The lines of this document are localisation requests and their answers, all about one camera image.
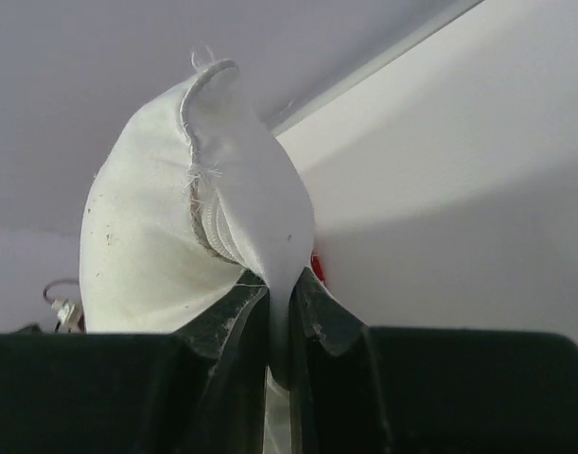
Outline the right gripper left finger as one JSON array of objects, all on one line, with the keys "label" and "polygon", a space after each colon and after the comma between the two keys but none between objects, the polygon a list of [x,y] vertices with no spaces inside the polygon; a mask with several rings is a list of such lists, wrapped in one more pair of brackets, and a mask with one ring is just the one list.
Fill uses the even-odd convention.
[{"label": "right gripper left finger", "polygon": [[0,453],[259,453],[268,319],[244,272],[171,334],[0,335]]}]

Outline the white pillow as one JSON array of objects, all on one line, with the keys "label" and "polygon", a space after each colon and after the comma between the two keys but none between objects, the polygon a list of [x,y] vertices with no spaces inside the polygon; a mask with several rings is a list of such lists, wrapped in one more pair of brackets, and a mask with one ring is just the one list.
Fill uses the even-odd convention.
[{"label": "white pillow", "polygon": [[172,333],[251,271],[270,293],[264,449],[289,452],[289,299],[314,214],[257,118],[237,64],[211,61],[141,107],[84,207],[79,287],[90,334]]}]

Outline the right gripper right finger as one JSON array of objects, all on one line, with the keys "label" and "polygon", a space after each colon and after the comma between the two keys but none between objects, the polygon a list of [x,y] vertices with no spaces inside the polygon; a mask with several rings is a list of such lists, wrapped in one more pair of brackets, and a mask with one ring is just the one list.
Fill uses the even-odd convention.
[{"label": "right gripper right finger", "polygon": [[290,299],[296,453],[578,453],[578,345],[369,326],[311,270]]}]

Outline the red printed pillowcase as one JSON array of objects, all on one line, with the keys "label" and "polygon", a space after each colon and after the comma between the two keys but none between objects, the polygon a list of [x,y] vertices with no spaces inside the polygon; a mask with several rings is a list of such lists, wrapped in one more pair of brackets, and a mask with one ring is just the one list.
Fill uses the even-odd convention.
[{"label": "red printed pillowcase", "polygon": [[317,279],[326,286],[326,279],[324,275],[324,268],[320,256],[313,252],[310,258],[310,265]]}]

